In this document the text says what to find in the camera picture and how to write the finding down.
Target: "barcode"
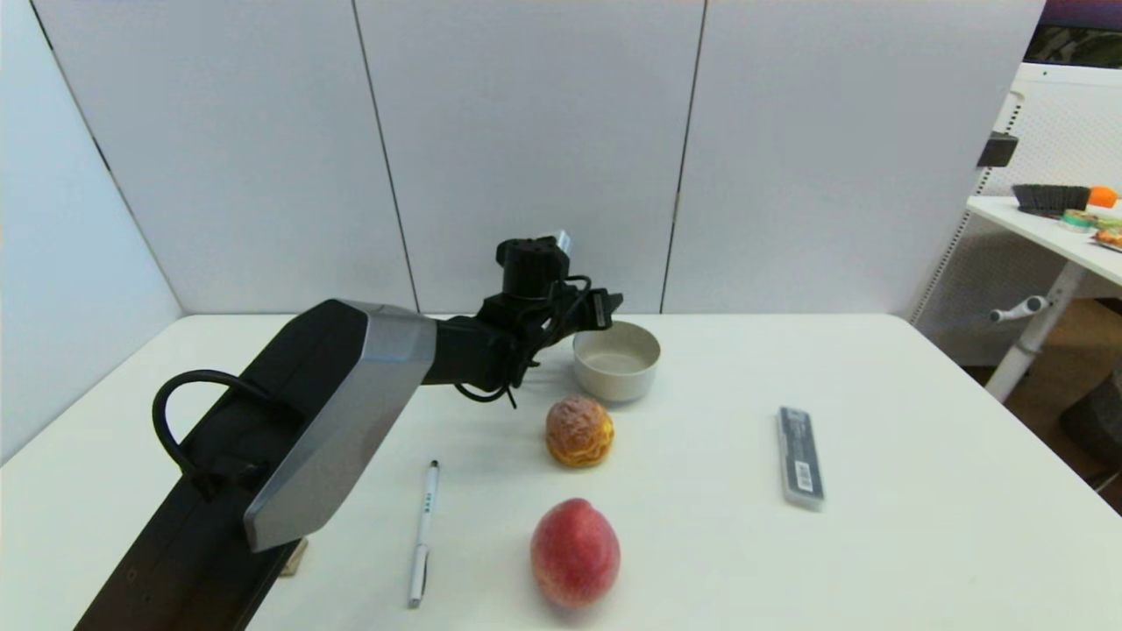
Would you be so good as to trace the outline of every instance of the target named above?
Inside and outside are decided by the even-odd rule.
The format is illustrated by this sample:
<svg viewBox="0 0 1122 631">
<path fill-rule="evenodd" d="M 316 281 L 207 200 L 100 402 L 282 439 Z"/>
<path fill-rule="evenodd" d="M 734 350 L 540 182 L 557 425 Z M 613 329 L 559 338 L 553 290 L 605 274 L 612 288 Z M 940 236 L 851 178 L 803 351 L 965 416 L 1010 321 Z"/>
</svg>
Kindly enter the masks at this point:
<svg viewBox="0 0 1122 631">
<path fill-rule="evenodd" d="M 806 491 L 807 493 L 815 492 L 815 483 L 810 478 L 810 465 L 803 463 L 802 460 L 794 461 L 794 478 L 799 488 Z"/>
</svg>

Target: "white desk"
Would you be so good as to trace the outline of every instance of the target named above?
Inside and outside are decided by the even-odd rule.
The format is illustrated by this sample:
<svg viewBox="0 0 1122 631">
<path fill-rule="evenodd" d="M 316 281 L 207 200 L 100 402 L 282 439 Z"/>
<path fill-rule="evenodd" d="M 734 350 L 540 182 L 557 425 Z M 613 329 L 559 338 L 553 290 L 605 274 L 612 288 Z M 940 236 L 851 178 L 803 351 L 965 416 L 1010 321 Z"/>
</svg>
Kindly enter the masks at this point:
<svg viewBox="0 0 1122 631">
<path fill-rule="evenodd" d="M 631 317 L 663 346 L 653 392 L 613 410 L 607 461 L 562 469 L 542 355 L 518 410 L 417 392 L 258 630 L 1122 629 L 1122 520 L 996 401 L 886 316 Z M 177 472 L 150 397 L 173 374 L 239 372 L 285 321 L 181 320 L 0 469 L 0 629 L 70 629 Z M 218 388 L 172 399 L 177 436 Z M 783 502 L 774 412 L 810 411 L 827 503 Z M 429 586 L 406 609 L 425 466 L 441 461 Z M 623 549 L 605 601 L 559 616 L 534 586 L 537 519 L 572 496 Z"/>
<path fill-rule="evenodd" d="M 986 390 L 999 401 L 1004 401 L 1024 376 L 1087 271 L 1122 285 L 1122 254 L 1091 243 L 1091 235 L 1072 232 L 1061 228 L 1055 219 L 1021 212 L 1017 205 L 1015 198 L 973 196 L 966 203 L 971 212 L 1055 252 L 1066 258 L 1067 264 L 1048 291 L 1051 307 L 1032 318 L 986 383 Z M 1092 210 L 1118 217 L 1118 213 L 1105 210 Z"/>
</svg>

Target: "white wall panel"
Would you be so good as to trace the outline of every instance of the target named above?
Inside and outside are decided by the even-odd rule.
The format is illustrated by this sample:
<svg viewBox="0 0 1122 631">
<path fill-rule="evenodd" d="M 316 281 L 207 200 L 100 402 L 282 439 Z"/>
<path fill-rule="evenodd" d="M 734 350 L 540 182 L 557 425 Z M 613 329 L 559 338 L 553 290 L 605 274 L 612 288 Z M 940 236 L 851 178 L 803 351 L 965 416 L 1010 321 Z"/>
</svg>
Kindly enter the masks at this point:
<svg viewBox="0 0 1122 631">
<path fill-rule="evenodd" d="M 414 304 L 348 0 L 37 6 L 188 311 Z"/>
<path fill-rule="evenodd" d="M 572 273 L 657 311 L 702 3 L 359 0 L 422 310 L 500 289 L 568 229 Z"/>
<path fill-rule="evenodd" d="M 28 0 L 4 0 L 0 72 L 0 463 L 180 305 L 105 171 Z"/>
<path fill-rule="evenodd" d="M 665 310 L 907 314 L 1041 4 L 710 3 Z"/>
</svg>

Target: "red peach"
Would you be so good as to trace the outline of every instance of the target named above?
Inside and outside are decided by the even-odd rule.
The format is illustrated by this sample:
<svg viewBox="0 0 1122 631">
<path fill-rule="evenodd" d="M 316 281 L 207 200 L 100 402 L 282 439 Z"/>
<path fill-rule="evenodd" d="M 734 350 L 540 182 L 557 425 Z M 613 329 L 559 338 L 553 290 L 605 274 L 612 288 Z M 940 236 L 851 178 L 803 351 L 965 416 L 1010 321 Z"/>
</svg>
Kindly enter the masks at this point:
<svg viewBox="0 0 1122 631">
<path fill-rule="evenodd" d="M 530 563 L 545 597 L 563 607 L 583 607 L 616 582 L 619 540 L 599 511 L 574 497 L 553 506 L 537 522 Z"/>
</svg>

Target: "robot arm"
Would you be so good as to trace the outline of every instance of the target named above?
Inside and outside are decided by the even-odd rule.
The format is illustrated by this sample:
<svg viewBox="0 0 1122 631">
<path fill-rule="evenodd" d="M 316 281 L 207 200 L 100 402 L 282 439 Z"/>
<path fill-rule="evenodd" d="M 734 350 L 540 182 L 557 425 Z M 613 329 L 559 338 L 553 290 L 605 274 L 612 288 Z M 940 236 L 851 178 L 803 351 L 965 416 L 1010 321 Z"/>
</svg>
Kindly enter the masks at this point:
<svg viewBox="0 0 1122 631">
<path fill-rule="evenodd" d="M 153 419 L 183 475 L 77 629 L 245 629 L 300 538 L 334 514 L 417 386 L 513 402 L 540 349 L 610 327 L 623 302 L 569 276 L 552 237 L 504 241 L 497 258 L 503 293 L 475 317 L 436 321 L 329 300 L 286 324 L 240 376 L 193 371 L 165 384 Z M 164 405 L 192 382 L 230 390 L 177 443 Z"/>
</svg>

